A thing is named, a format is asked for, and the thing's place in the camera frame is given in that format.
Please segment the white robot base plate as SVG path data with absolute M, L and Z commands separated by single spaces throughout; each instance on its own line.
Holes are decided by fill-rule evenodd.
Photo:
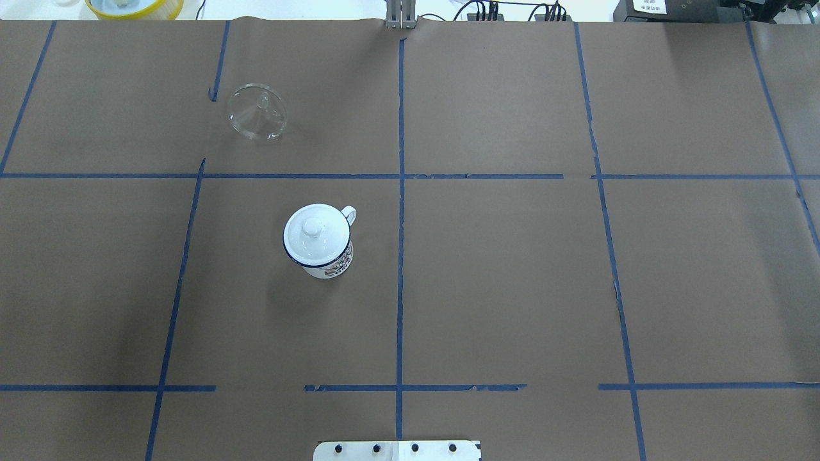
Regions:
M 479 441 L 326 441 L 313 460 L 481 460 Z

